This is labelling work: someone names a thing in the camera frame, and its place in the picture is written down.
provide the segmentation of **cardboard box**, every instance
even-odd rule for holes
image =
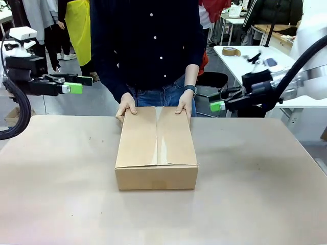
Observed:
[[[9,114],[5,117],[5,121],[7,122],[9,127],[14,127],[19,119],[19,114],[20,114],[20,108],[19,107],[15,107],[11,112],[9,112]],[[32,109],[32,116],[35,116],[36,113],[35,111]]]
[[[325,131],[322,133],[321,139],[324,141],[327,141],[327,128],[325,129]]]
[[[194,189],[198,164],[185,111],[140,107],[125,114],[115,173],[120,190]]]

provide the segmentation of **person's hand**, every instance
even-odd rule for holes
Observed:
[[[188,116],[189,124],[191,124],[193,94],[194,92],[192,90],[186,90],[180,97],[179,105],[175,111],[176,114],[180,114],[184,109],[186,111],[186,115]]]
[[[58,26],[59,26],[60,28],[62,28],[63,30],[65,30],[65,24],[64,24],[64,23],[58,21]]]
[[[137,114],[136,107],[135,107],[135,100],[130,93],[124,93],[121,98],[121,103],[118,108],[118,112],[116,114],[116,118],[123,123],[125,117],[125,111],[130,109],[132,114]]]

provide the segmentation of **yellow garment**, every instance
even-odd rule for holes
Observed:
[[[66,24],[80,66],[91,61],[91,21],[89,0],[67,3]]]

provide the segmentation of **white container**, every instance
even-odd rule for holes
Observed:
[[[242,8],[242,5],[237,6],[234,3],[231,3],[231,7],[229,8],[229,18],[240,18]]]

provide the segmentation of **roll of brown tape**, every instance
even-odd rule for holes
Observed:
[[[241,56],[241,51],[233,47],[224,47],[222,54],[225,56]]]

